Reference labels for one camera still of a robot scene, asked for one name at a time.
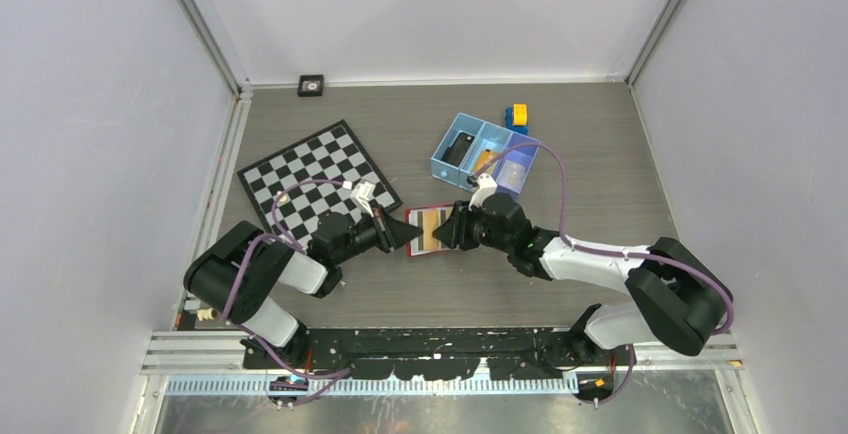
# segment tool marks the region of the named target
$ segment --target blue ruler strip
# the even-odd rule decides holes
[[[266,396],[280,395],[271,390],[274,374],[173,375],[165,394],[169,396]],[[312,394],[330,381],[310,381],[306,391],[285,391],[287,396]],[[492,381],[488,374],[475,374],[465,380],[402,381],[390,377],[379,381],[343,379],[323,393],[325,396],[468,396],[493,394],[576,394],[577,374],[563,373],[561,379]]]

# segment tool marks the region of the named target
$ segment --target black and white square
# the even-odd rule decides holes
[[[280,234],[271,216],[277,191],[310,178],[351,181],[366,180],[376,185],[374,199],[386,212],[401,205],[401,199],[377,168],[373,159],[345,121],[339,121],[302,139],[241,171],[239,179],[263,226]],[[306,246],[318,228],[318,218],[329,211],[350,214],[354,221],[362,213],[349,199],[350,191],[331,184],[309,184],[289,193],[290,200],[277,206],[277,218]]]

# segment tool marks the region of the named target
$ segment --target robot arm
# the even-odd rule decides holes
[[[373,200],[373,184],[363,182],[351,198],[363,211],[359,222],[349,214],[322,215],[306,254],[242,221],[195,260],[186,272],[185,288],[218,312],[223,312],[245,253],[256,242],[245,275],[235,294],[229,320],[262,336],[279,354],[298,360],[308,347],[306,326],[270,297],[276,284],[285,284],[318,298],[328,295],[342,279],[339,264],[376,247],[392,252],[421,235],[421,229],[388,216]]]
[[[687,264],[730,293],[680,242],[660,238],[652,246],[613,246],[567,238],[566,243],[558,232],[534,227],[509,195],[495,193],[491,177],[482,175],[478,182],[471,201],[454,203],[435,238],[451,248],[482,244],[501,250],[528,277],[588,282],[633,299],[584,312],[569,331],[568,348],[578,359],[591,361],[622,344],[650,340],[685,355],[700,353],[725,314],[720,295],[684,271],[645,257]]]

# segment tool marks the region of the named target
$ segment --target white connector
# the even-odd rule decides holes
[[[477,178],[477,190],[471,196],[471,205],[480,207],[483,201],[495,193],[498,188],[498,183],[488,174],[480,174]]]
[[[215,309],[198,309],[197,310],[197,320],[198,321],[211,321],[218,317],[218,313],[215,312]]]
[[[374,199],[375,187],[368,181],[360,181],[350,192],[350,199],[356,203],[359,210],[371,217],[374,217],[374,213],[371,211],[371,201]]]

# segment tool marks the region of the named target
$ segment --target small black square device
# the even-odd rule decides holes
[[[299,97],[318,97],[324,94],[324,75],[313,74],[300,76],[297,84],[297,95]]]

